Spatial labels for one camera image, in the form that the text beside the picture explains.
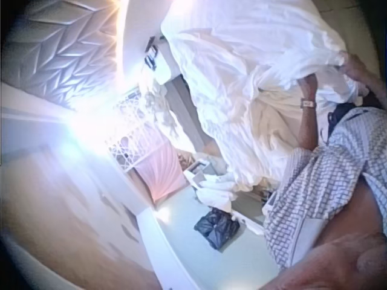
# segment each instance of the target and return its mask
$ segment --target white duvet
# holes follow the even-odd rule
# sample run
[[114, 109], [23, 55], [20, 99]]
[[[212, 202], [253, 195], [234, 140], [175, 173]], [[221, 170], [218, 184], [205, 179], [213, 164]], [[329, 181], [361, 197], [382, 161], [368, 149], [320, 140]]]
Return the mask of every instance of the white duvet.
[[161, 30], [241, 190], [282, 179], [302, 115], [296, 79], [317, 74], [320, 128], [357, 95], [334, 67], [343, 40], [308, 0], [175, 0]]

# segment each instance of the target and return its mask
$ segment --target quilted wall panel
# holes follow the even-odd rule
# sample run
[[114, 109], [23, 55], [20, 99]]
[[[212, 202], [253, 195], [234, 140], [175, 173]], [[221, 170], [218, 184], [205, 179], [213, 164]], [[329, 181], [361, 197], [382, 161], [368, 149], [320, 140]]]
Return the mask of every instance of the quilted wall panel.
[[109, 94], [117, 0], [32, 0], [2, 49], [1, 79], [55, 104]]

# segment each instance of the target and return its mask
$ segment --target floor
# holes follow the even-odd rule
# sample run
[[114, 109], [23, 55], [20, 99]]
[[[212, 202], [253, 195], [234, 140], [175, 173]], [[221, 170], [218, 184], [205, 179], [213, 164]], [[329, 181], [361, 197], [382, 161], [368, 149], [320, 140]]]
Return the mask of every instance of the floor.
[[270, 257], [265, 239], [241, 226], [237, 236], [222, 249], [213, 250], [194, 230], [209, 208], [187, 187], [160, 205], [169, 220], [160, 221], [176, 255], [201, 290], [257, 289], [275, 277], [278, 269]]

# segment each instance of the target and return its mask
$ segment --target decorative lattice screen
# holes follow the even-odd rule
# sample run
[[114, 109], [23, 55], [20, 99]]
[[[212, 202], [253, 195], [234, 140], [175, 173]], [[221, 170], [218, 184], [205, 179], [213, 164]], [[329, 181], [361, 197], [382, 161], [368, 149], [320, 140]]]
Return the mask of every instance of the decorative lattice screen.
[[120, 124], [106, 140], [110, 153], [127, 172], [167, 142], [154, 117], [141, 110], [140, 93], [132, 91], [114, 107]]

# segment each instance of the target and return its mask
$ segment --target white bedsheet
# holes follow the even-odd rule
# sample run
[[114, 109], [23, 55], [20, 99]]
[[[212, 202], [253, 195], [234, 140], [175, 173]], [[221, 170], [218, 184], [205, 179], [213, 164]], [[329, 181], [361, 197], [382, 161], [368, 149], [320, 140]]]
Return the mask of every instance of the white bedsheet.
[[343, 40], [309, 0], [175, 0], [161, 30], [241, 190], [282, 179], [302, 115], [296, 79], [317, 74], [320, 120], [357, 95], [333, 66]]

